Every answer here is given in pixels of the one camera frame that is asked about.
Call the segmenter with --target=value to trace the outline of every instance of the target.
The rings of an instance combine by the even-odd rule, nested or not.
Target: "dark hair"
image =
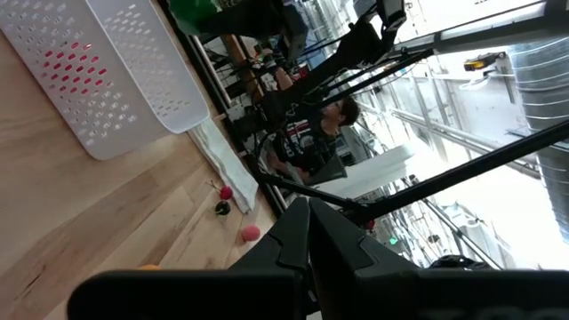
[[[341,122],[340,126],[352,125],[359,117],[359,106],[352,97],[346,97],[342,100],[341,114],[346,118]]]

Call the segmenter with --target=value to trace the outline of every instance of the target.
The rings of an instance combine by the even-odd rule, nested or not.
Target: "green object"
[[[217,13],[217,7],[212,0],[170,0],[170,12],[180,30],[187,35],[199,36],[197,23]]]

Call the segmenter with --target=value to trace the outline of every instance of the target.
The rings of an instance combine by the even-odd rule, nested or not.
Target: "black shirt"
[[[322,130],[323,116],[321,111],[305,112],[304,119],[288,124],[284,134],[278,134],[273,140],[278,159],[311,176],[320,171],[336,153],[336,137]]]

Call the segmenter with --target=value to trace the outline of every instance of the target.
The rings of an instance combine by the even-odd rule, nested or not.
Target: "small red object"
[[[255,241],[260,238],[260,229],[255,225],[247,226],[241,230],[241,237],[246,242]]]
[[[368,230],[373,230],[373,227],[375,227],[375,220],[371,220],[365,224],[365,228]]]
[[[225,186],[220,190],[220,198],[222,200],[229,200],[233,197],[233,190],[229,186]]]

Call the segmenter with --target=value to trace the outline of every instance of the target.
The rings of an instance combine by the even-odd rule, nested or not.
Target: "pink ball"
[[[241,237],[247,242],[255,241],[260,237],[260,229],[254,225],[247,226],[241,230]]]

